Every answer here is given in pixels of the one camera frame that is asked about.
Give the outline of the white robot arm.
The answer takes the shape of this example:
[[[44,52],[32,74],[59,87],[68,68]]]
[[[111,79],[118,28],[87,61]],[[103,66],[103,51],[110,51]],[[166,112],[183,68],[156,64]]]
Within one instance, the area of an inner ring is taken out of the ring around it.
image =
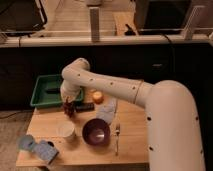
[[[145,110],[150,171],[206,171],[196,102],[183,84],[173,80],[150,84],[92,73],[84,58],[64,67],[62,78],[62,97],[75,98],[84,86]]]

